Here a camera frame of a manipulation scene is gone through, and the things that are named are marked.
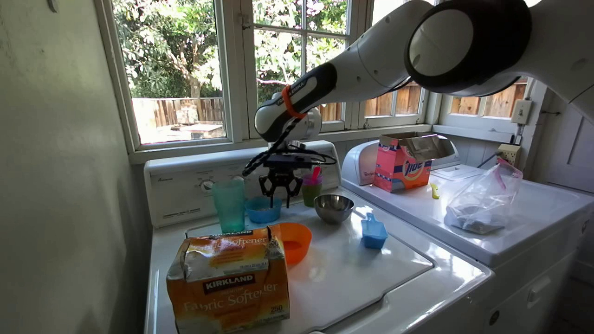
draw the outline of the appliance control panel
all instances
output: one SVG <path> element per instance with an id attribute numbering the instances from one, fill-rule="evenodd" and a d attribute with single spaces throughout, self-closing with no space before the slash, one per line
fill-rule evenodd
<path id="1" fill-rule="evenodd" d="M 339 156 L 335 145 L 329 141 L 311 141 L 307 146 L 335 158 Z M 261 152 L 265 152 L 265 146 L 148 161 L 146 191 L 153 226 L 161 228 L 188 221 L 201 223 L 214 217 L 216 206 L 209 189 L 218 182 L 242 178 L 244 167 Z M 259 176 L 266 172 L 268 171 L 261 167 L 244 178 L 246 197 L 261 195 Z M 324 189 L 335 189 L 339 185 L 339 165 L 326 165 Z"/>

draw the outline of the orange bowl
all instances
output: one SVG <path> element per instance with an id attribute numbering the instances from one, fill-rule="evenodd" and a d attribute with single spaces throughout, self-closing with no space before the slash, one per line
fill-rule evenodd
<path id="1" fill-rule="evenodd" d="M 287 263 L 290 267 L 298 265 L 309 254 L 315 237 L 313 230 L 302 223 L 279 223 L 274 228 L 281 236 Z"/>

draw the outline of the cardboard box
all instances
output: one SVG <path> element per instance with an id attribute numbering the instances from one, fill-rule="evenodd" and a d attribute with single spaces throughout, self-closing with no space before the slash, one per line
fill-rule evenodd
<path id="1" fill-rule="evenodd" d="M 391 193 L 426 185 L 433 159 L 448 156 L 441 139 L 441 135 L 415 134 L 383 135 L 374 184 Z"/>
<path id="2" fill-rule="evenodd" d="M 268 228 L 188 237 L 168 275 L 181 334 L 240 332 L 290 317 L 283 243 Z"/>

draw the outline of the window sill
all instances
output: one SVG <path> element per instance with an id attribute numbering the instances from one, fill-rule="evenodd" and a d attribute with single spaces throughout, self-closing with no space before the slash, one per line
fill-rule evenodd
<path id="1" fill-rule="evenodd" d="M 445 135 L 456 135 L 456 137 L 493 141 L 493 143 L 513 143 L 513 137 L 515 137 L 515 134 L 511 132 L 495 132 L 495 130 L 487 132 L 482 128 L 446 126 L 446 124 L 435 124 L 433 132 L 439 132 Z"/>
<path id="2" fill-rule="evenodd" d="M 432 124 L 409 124 L 409 126 L 387 126 L 387 128 L 370 128 L 370 130 L 346 130 L 346 132 L 326 132 L 318 139 L 341 143 L 341 141 L 365 141 L 378 139 L 383 134 L 406 134 L 406 132 L 430 132 Z M 168 146 L 168 148 L 148 148 L 131 154 L 133 165 L 146 165 L 149 159 L 175 158 L 175 156 L 192 156 L 207 152 L 224 152 L 239 148 L 266 146 L 263 139 L 250 139 L 242 143 L 205 143 L 205 145 L 188 145 L 188 146 Z"/>

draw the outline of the teal plastic cup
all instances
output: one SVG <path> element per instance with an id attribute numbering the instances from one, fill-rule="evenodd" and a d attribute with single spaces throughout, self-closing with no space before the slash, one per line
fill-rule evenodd
<path id="1" fill-rule="evenodd" d="M 220 215 L 224 234 L 237 234 L 246 230 L 246 184 L 244 180 L 233 180 L 216 184 L 211 189 Z"/>

